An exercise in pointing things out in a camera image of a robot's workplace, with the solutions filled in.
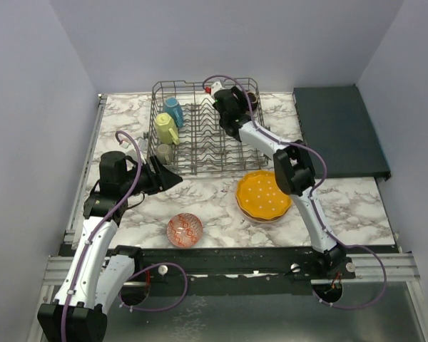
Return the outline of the dark brown cream bowl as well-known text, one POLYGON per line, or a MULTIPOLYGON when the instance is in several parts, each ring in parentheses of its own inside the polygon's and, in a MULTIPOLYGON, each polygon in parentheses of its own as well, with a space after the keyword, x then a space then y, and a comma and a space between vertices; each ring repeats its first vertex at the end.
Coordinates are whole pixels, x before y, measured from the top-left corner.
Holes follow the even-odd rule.
POLYGON ((258 107, 258 97, 254 92, 248 91, 247 92, 248 99, 246 100, 246 110, 248 112, 255 112, 258 107))

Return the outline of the small grey cup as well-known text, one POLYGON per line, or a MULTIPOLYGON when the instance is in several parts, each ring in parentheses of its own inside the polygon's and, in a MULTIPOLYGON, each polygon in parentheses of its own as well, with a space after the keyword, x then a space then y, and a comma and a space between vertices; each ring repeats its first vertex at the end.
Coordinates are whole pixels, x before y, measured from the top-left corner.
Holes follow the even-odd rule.
POLYGON ((174 158, 172 147, 168 144, 160 144, 156 148, 156 157, 162 164, 171 165, 174 158))

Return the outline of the yellow green mug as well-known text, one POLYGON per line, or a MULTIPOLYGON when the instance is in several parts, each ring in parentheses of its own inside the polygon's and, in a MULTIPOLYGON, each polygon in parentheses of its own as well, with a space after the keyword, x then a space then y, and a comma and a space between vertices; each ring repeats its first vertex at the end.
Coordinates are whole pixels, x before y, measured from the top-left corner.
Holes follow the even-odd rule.
POLYGON ((180 138, 178 128, 174 119, 167 113, 157 114, 154 120, 154 127, 156 129, 158 138, 161 143, 167 145, 179 145, 180 138))

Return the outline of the grey wire dish rack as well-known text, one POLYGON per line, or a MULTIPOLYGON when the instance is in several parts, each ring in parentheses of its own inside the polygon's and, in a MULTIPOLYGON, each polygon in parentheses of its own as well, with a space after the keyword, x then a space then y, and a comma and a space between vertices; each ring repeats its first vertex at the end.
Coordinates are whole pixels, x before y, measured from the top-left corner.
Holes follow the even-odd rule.
POLYGON ((156 154, 160 140, 154 125, 163 112, 164 100, 174 97, 183 109, 184 124, 178 129, 180 144, 172 145, 173 161, 167 166, 185 177, 202 173, 231 173, 259 170, 269 159, 249 145, 226 135, 213 99, 199 82, 159 81, 151 93, 147 156, 156 154))

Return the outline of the red patterned bowl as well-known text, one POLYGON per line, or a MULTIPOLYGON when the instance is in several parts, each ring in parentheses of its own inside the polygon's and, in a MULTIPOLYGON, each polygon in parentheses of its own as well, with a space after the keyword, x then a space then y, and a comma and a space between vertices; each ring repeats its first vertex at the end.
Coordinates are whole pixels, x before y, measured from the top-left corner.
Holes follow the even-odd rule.
POLYGON ((203 224, 194 214, 180 213, 170 219, 166 234, 175 247, 193 247, 203 235, 203 224))

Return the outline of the blue floral mug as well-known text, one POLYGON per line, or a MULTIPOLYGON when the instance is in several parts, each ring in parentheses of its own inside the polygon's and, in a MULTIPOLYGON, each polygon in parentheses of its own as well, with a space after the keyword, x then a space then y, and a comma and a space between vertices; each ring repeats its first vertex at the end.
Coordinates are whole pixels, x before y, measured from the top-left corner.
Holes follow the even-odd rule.
POLYGON ((169 116, 172 117, 178 128, 183 127, 183 109, 175 97, 166 98, 164 100, 163 109, 165 113, 169 114, 169 116))

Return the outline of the orange polka dot plate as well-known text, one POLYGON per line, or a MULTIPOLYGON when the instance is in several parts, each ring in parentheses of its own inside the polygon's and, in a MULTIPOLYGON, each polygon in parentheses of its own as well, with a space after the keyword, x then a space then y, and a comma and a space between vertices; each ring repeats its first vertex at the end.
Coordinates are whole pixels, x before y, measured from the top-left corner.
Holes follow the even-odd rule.
POLYGON ((257 170, 243 176, 237 183, 237 204, 245 207, 275 205, 292 206, 292 200, 278 187, 275 173, 257 170))

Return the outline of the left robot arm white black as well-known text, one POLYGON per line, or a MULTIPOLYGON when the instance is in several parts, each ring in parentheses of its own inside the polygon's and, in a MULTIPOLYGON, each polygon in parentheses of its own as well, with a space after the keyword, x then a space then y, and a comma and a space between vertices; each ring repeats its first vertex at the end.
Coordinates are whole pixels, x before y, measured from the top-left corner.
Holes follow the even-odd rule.
POLYGON ((123 284, 144 273, 138 247, 108 247, 128 209, 128 198, 155 195, 183 181, 156 156, 149 162, 123 152, 102 154, 99 179, 83 207, 78 248, 54 299, 37 319, 48 341, 102 341, 108 311, 123 284))

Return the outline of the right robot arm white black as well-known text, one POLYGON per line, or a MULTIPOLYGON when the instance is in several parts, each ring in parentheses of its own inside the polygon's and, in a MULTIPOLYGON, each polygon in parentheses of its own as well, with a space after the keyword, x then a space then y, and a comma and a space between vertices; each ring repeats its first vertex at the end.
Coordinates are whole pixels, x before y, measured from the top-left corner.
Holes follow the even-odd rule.
POLYGON ((315 169, 309 156, 312 150, 300 140, 285 142, 256 123, 250 98, 238 87, 225 88, 216 81, 208 93, 220 114, 220 127, 225 133, 272 159, 275 181, 296 204, 310 235, 316 275, 322 279, 332 278, 346 259, 346 248, 326 223, 317 198, 315 169))

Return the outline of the dark blue flat box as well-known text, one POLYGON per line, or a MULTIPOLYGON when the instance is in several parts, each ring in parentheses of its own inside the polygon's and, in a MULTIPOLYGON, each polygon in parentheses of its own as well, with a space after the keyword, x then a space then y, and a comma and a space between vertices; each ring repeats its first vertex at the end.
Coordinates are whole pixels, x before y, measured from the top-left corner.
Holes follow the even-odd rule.
POLYGON ((324 159, 328 178, 391 177, 357 86, 299 87, 293 98, 302 139, 324 159))

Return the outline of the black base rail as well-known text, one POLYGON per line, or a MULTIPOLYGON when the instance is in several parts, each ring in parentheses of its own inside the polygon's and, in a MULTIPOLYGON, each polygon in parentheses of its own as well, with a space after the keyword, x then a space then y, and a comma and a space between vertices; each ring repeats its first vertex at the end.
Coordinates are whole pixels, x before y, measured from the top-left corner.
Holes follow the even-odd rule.
POLYGON ((130 254, 134 271, 163 263, 169 270, 149 272, 151 296, 311 295, 312 281, 330 283, 336 276, 354 279, 353 262, 345 257, 326 270, 309 247, 141 249, 119 246, 107 257, 130 254))

